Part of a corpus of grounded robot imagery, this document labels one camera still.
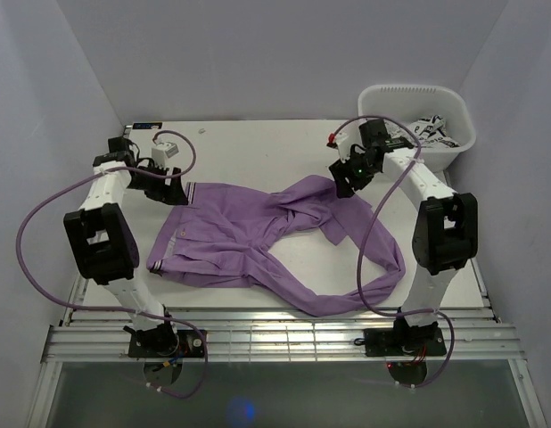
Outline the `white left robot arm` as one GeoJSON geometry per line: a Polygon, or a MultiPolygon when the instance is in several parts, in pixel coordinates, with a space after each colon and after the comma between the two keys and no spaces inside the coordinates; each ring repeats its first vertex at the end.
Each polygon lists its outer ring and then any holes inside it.
{"type": "Polygon", "coordinates": [[[131,309],[133,325],[126,329],[143,348],[166,357],[179,345],[176,328],[165,318],[165,306],[152,296],[136,274],[140,255],[121,206],[127,189],[139,190],[150,200],[186,205],[187,196],[177,167],[169,160],[178,154],[175,143],[153,139],[151,156],[142,158],[138,147],[124,136],[108,140],[109,151],[93,162],[87,197],[78,210],[64,216],[79,273],[111,292],[119,305],[131,309]],[[164,179],[166,175],[174,179],[164,179]]]}

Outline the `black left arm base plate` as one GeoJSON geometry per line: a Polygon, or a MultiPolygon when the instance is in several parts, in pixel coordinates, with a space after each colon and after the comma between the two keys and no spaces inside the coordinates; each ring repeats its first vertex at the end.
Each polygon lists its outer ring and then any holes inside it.
{"type": "Polygon", "coordinates": [[[203,358],[203,341],[200,336],[189,330],[178,330],[177,350],[168,355],[160,354],[155,350],[142,347],[140,342],[131,337],[128,345],[127,356],[130,358],[203,358]]]}

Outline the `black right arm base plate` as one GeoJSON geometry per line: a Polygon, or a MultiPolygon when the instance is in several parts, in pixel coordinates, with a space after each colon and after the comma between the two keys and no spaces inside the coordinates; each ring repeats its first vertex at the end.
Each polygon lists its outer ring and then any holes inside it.
{"type": "Polygon", "coordinates": [[[447,348],[442,331],[435,327],[430,332],[397,333],[394,328],[369,328],[363,337],[355,340],[356,346],[365,348],[367,357],[444,357],[447,348]]]}

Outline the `purple trousers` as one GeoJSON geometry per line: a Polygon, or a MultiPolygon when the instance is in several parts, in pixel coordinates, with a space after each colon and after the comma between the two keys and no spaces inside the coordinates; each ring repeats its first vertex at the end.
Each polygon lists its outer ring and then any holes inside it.
{"type": "Polygon", "coordinates": [[[311,175],[278,193],[238,185],[191,183],[187,205],[170,212],[146,261],[168,280],[199,288],[259,285],[313,317],[377,305],[406,273],[395,238],[358,196],[340,199],[329,178],[311,175]],[[362,289],[318,295],[303,285],[270,248],[295,232],[318,228],[332,244],[350,238],[384,274],[362,289]]]}

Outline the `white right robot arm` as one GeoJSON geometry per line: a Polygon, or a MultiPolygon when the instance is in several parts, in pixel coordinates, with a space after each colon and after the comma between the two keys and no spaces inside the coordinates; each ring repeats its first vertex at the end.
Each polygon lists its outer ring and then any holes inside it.
{"type": "Polygon", "coordinates": [[[440,304],[457,272],[477,253],[478,202],[471,193],[458,193],[441,182],[423,163],[428,127],[399,124],[401,136],[392,136],[384,116],[356,121],[360,143],[339,129],[328,137],[328,146],[340,156],[329,168],[338,197],[350,198],[383,173],[417,210],[411,242],[417,267],[408,296],[390,315],[392,327],[367,329],[358,344],[368,357],[447,356],[440,304]]]}

